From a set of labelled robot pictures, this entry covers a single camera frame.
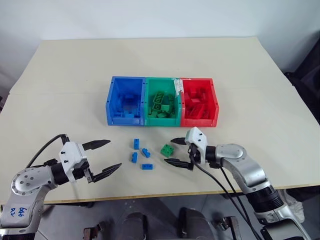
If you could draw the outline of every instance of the green block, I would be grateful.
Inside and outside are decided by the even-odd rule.
[[[172,94],[168,94],[168,100],[169,100],[169,102],[170,101],[173,102],[175,100],[175,97]]]
[[[156,118],[157,115],[158,115],[158,112],[157,111],[152,111],[152,113],[150,115],[152,115],[154,118]]]
[[[155,102],[153,104],[152,111],[161,112],[161,104]]]
[[[175,105],[175,101],[174,101],[173,99],[170,99],[170,100],[169,100],[169,105],[170,105],[170,106],[174,106],[174,105]]]
[[[166,144],[163,146],[160,153],[168,158],[174,153],[174,151],[175,149],[172,146]]]
[[[157,104],[161,104],[164,99],[165,93],[163,91],[158,91],[154,96],[153,102]]]
[[[163,112],[171,112],[171,109],[172,109],[172,107],[171,107],[171,105],[161,105],[161,111],[163,111]]]
[[[170,116],[170,114],[172,113],[172,111],[164,111],[164,113],[166,113],[168,116]]]
[[[167,114],[165,112],[160,112],[160,113],[158,113],[157,117],[160,119],[164,119],[167,117]]]

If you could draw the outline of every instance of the robotic arm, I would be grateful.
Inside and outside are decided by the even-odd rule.
[[[95,140],[79,144],[67,135],[58,135],[36,154],[33,160],[55,139],[61,137],[63,148],[59,152],[60,162],[51,159],[43,165],[31,166],[18,172],[11,182],[11,196],[3,208],[0,218],[0,240],[33,240],[44,210],[47,193],[67,182],[75,183],[85,177],[88,183],[102,180],[121,163],[110,166],[94,175],[90,171],[86,150],[100,148],[109,140]]]
[[[226,168],[254,209],[258,221],[265,225],[261,233],[265,240],[311,240],[288,205],[279,197],[263,169],[237,144],[208,146],[207,137],[197,128],[189,130],[186,137],[175,138],[173,143],[188,145],[191,163],[179,159],[165,159],[169,164],[193,169],[193,162],[214,169]]]

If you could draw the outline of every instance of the blue bin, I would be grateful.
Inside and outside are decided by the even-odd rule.
[[[146,78],[113,76],[105,111],[108,125],[144,126]]]

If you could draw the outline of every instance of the blue block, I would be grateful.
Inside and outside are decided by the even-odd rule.
[[[136,164],[136,163],[137,163],[137,160],[138,160],[138,153],[137,153],[137,152],[132,153],[131,162],[133,162],[134,164]]]
[[[142,164],[142,170],[152,170],[154,169],[153,164]]]
[[[146,78],[113,76],[105,111],[108,125],[144,126]]]
[[[133,149],[139,150],[139,138],[133,140]]]
[[[146,149],[146,148],[142,148],[142,152],[143,152],[143,154],[145,155],[145,157],[146,158],[150,158],[150,152],[148,152],[148,149]]]

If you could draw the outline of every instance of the white table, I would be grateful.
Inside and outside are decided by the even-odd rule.
[[[0,114],[0,203],[13,175],[61,133],[79,143],[112,141],[87,151],[95,174],[123,164],[97,183],[59,186],[48,203],[221,192],[197,169],[163,161],[161,147],[188,128],[106,124],[111,76],[213,77],[220,111],[216,128],[201,128],[209,144],[244,146],[276,188],[320,184],[320,127],[256,38],[58,40],[42,42]],[[138,162],[154,170],[130,162],[134,138],[152,154]],[[55,142],[36,162],[57,158],[61,147]],[[187,159],[187,147],[176,146],[174,156]],[[227,186],[219,170],[206,168]]]

